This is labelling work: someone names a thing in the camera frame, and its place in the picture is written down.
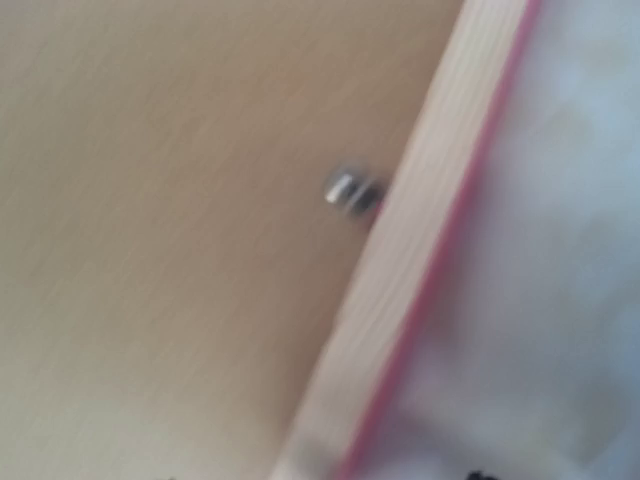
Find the wooden picture frame pink edge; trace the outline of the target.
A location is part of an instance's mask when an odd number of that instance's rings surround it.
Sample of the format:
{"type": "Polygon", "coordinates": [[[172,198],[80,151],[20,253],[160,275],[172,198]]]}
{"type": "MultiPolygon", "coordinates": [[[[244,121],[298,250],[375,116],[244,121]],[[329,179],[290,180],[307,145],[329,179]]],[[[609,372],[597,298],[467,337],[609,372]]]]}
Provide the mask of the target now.
{"type": "Polygon", "coordinates": [[[354,475],[434,295],[537,10],[535,1],[462,5],[274,478],[354,475]]]}

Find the brown cardboard backing board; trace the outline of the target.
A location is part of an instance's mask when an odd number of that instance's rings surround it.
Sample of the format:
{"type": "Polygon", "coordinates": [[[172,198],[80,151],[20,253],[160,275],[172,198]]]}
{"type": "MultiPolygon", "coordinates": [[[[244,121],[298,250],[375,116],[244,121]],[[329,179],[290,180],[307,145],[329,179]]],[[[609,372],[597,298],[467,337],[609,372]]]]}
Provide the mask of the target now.
{"type": "Polygon", "coordinates": [[[1,5],[1,475],[265,479],[456,1],[1,5]]]}

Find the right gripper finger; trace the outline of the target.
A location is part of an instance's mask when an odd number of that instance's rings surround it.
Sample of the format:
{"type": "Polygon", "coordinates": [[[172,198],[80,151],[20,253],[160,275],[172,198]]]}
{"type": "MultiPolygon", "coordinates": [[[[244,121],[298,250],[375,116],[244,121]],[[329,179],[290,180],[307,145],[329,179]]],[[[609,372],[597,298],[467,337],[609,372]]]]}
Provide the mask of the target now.
{"type": "Polygon", "coordinates": [[[498,477],[487,474],[481,470],[471,471],[467,474],[465,480],[499,480],[498,477]]]}

